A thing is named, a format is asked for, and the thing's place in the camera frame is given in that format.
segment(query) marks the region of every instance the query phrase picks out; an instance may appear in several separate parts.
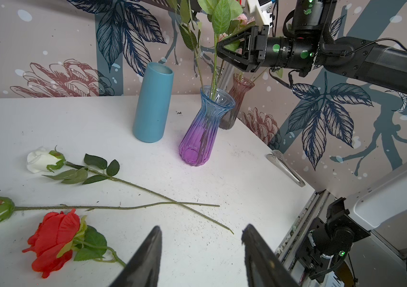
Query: white rose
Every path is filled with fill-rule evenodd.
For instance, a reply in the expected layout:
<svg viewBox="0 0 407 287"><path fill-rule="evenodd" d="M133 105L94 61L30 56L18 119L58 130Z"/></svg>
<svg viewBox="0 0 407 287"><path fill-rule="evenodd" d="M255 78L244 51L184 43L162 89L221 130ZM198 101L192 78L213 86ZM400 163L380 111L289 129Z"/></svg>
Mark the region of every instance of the white rose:
<svg viewBox="0 0 407 287"><path fill-rule="evenodd" d="M40 147L28 154L27 169L34 174L40 171L49 171L47 166L55 165L60 160L61 158L54 157L44 147Z"/></svg>

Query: purple and blue glass vase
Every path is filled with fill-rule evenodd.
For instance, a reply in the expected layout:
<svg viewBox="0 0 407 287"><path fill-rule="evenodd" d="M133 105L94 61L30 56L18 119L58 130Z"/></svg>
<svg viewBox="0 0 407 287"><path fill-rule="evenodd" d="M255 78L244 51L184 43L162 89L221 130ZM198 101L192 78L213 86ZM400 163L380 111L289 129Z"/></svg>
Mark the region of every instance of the purple and blue glass vase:
<svg viewBox="0 0 407 287"><path fill-rule="evenodd" d="M235 106L234 99L224 90L216 89L211 100L210 86L200 89L202 106L179 145L179 155L188 164L199 166L210 158L219 122Z"/></svg>

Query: glass vase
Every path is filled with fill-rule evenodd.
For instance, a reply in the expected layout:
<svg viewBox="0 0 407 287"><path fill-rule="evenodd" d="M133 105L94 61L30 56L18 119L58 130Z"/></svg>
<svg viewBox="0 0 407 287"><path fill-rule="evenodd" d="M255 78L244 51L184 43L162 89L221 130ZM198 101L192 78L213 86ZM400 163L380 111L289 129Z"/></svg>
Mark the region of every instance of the glass vase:
<svg viewBox="0 0 407 287"><path fill-rule="evenodd" d="M221 119L219 127L221 129L230 129L234 126L235 119L240 111L241 102L245 97L245 93L254 87L254 83L239 74L233 74L232 76L234 85L229 91L229 95L235 100L235 107L227 112Z"/></svg>
<svg viewBox="0 0 407 287"><path fill-rule="evenodd" d="M210 86L200 89L202 106L179 145L179 155L188 164L199 166L210 158L214 139L222 116L235 106L234 99L221 89L216 89L216 98L211 100Z"/></svg>

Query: red rose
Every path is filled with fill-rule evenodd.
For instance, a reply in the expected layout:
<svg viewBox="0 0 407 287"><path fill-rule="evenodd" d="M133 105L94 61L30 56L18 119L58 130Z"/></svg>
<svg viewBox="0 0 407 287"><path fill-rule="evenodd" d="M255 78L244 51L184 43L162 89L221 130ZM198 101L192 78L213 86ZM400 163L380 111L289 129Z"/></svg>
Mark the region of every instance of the red rose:
<svg viewBox="0 0 407 287"><path fill-rule="evenodd" d="M28 239L30 248L22 252L33 251L38 257L31 267L36 272L42 272L42 278L47 278L52 271L60 270L66 261L73 256L73 251L65 252L57 258L60 250L72 242L80 226L79 216L71 210L68 214L49 212L44 216L38 230Z"/></svg>

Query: table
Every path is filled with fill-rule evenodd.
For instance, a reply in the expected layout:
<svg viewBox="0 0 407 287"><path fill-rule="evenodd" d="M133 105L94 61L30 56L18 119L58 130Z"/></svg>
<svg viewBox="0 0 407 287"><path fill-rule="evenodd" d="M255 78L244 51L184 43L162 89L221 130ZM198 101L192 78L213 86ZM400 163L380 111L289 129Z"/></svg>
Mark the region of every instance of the table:
<svg viewBox="0 0 407 287"><path fill-rule="evenodd" d="M178 145L200 108L199 95L174 95L164 137L144 143L132 134L137 97L0 99L0 195L18 206L138 206L163 201L113 181L64 185L26 167L39 146L82 164L85 153L117 159L117 177L175 200L220 204L192 206L229 226L228 230L176 205L139 210L77 210L101 232L120 258L131 256L151 229L163 233L159 287L247 286L241 233L253 224L274 250L314 192L301 188L271 164L270 149L239 120L219 129L210 160L185 164ZM31 269L27 239L47 211L16 212L0 224L0 286L108 286L119 264L68 261L47 279Z"/></svg>

